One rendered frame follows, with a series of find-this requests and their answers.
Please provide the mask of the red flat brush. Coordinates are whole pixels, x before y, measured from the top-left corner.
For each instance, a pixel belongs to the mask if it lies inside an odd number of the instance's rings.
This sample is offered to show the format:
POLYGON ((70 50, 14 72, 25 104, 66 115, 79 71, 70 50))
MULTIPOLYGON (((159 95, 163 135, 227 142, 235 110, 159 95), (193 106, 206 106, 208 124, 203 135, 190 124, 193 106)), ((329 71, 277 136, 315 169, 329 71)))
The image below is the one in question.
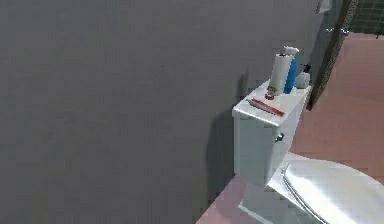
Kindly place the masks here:
POLYGON ((267 105, 266 103, 260 101, 260 100, 257 100, 257 99, 247 99, 247 102, 252 105, 253 107, 256 107, 260 110, 263 110, 265 112, 268 112, 268 113, 271 113, 271 114, 274 114, 274 115, 277 115, 277 116, 280 116, 280 117, 283 117, 285 115, 285 113, 281 110, 278 110, 272 106, 269 106, 267 105))

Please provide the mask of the white toilet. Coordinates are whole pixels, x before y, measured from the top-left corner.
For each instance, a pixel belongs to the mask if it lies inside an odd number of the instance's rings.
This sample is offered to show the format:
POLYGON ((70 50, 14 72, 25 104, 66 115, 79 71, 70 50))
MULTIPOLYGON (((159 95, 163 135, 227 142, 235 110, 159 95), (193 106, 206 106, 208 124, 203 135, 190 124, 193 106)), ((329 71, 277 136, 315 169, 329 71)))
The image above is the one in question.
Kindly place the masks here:
POLYGON ((264 82, 232 109, 234 173, 246 183, 239 208, 262 224, 384 224, 384 185, 329 160, 290 151, 310 89, 293 89, 268 104, 264 82))

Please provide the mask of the blue spray bottle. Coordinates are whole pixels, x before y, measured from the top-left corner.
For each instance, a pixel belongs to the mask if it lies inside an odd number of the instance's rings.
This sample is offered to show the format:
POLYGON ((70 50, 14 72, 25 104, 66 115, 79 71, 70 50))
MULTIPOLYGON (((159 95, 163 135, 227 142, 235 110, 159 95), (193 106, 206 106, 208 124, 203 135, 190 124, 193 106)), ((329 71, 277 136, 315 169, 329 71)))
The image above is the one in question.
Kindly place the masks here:
POLYGON ((284 86, 284 94, 289 94, 292 89, 295 82, 296 77, 296 54, 299 52, 298 48, 285 46, 285 52, 288 56, 291 57, 290 67, 287 73, 286 83, 284 86))

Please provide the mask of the white towel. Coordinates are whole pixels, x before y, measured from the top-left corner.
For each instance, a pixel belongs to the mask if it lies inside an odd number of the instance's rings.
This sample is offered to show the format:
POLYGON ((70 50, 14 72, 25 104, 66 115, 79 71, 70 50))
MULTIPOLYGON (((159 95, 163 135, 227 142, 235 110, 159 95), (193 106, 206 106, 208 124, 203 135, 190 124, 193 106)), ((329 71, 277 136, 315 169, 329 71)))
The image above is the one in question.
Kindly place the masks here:
POLYGON ((332 9, 333 0, 318 0, 316 14, 322 14, 332 9))

